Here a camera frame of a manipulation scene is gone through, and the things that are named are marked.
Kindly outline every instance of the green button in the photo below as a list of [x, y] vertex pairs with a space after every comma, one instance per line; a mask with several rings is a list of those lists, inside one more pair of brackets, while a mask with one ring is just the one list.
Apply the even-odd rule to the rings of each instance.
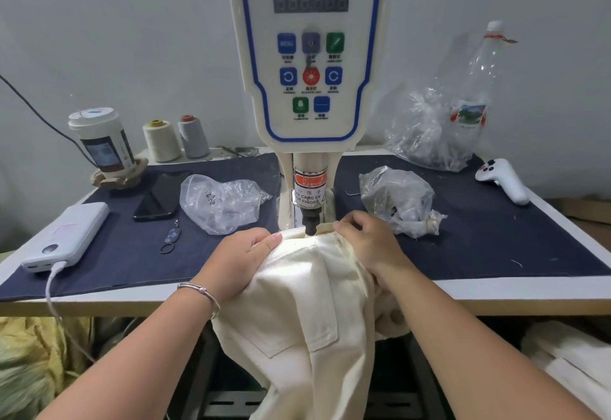
[[296, 96], [293, 99], [293, 112], [302, 114], [308, 111], [308, 99]]
[[329, 32], [327, 34], [327, 53], [343, 52], [343, 32]]

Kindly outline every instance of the person's left arm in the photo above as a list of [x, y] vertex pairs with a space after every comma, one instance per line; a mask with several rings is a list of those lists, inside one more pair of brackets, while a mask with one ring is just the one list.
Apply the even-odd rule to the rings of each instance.
[[[261, 228], [238, 231], [221, 241], [190, 283], [205, 287], [222, 306], [248, 285], [281, 240], [281, 234]], [[196, 290], [175, 291], [38, 419], [161, 420], [213, 311], [210, 299]]]

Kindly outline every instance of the blue button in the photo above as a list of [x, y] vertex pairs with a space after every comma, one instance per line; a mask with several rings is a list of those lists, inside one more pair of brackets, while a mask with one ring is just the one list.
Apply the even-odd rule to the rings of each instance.
[[327, 85], [339, 85], [341, 84], [341, 76], [343, 70], [340, 66], [334, 66], [325, 69], [325, 84]]
[[293, 85], [297, 85], [297, 69], [280, 68], [280, 84], [283, 87], [292, 87]]
[[329, 112], [331, 99], [328, 96], [317, 96], [314, 98], [314, 112]]
[[301, 35], [301, 51], [310, 55], [320, 53], [320, 34], [318, 32], [304, 32]]
[[278, 53], [292, 55], [297, 51], [297, 39], [294, 33], [278, 34]]

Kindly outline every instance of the gray thread spool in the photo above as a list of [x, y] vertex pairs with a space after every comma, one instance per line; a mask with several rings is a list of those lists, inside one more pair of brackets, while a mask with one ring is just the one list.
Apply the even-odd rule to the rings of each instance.
[[187, 158], [202, 158], [210, 153], [202, 123], [197, 117], [191, 114], [183, 115], [179, 121], [179, 132]]

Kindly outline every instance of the servo button machine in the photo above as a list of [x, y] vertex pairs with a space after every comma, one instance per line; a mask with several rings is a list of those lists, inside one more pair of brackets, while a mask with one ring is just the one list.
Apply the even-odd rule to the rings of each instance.
[[279, 226], [302, 223], [314, 235], [320, 222], [335, 220], [337, 165], [365, 132], [386, 33], [384, 0], [231, 4], [256, 130], [278, 155], [288, 186]]

